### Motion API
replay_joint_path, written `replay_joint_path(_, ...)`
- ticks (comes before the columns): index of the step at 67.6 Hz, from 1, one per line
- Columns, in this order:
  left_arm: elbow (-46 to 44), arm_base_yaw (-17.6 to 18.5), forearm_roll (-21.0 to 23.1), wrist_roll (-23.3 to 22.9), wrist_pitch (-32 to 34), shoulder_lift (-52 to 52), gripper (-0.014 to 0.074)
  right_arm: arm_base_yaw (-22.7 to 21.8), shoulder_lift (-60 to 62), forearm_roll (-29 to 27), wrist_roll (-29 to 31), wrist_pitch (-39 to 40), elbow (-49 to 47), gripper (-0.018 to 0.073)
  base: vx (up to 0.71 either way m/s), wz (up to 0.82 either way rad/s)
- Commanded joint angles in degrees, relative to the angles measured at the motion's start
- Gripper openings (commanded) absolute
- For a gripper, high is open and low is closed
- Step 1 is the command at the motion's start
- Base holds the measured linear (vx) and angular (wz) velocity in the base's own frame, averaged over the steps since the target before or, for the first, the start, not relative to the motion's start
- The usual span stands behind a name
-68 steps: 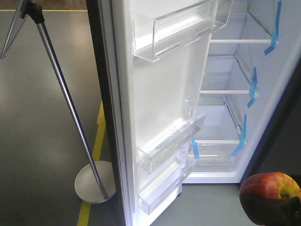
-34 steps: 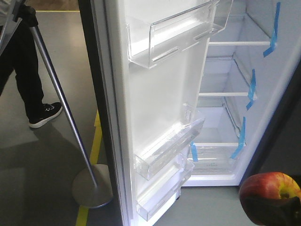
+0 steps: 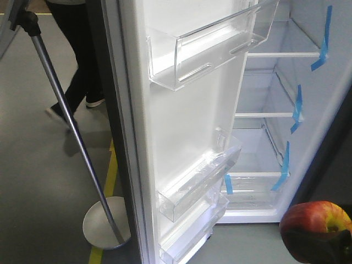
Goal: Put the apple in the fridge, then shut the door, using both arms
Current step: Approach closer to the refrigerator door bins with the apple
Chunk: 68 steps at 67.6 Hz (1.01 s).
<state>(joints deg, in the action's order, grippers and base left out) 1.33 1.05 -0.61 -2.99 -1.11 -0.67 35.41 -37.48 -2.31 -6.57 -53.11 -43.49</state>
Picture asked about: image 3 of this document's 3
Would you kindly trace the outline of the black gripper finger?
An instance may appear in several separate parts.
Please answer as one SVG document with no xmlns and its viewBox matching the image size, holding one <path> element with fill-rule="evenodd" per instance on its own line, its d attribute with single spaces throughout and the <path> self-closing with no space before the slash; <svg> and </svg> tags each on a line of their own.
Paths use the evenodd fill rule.
<svg viewBox="0 0 352 264">
<path fill-rule="evenodd" d="M 289 230 L 284 244 L 300 263 L 351 263 L 351 233 L 349 230 L 314 233 Z"/>
</svg>

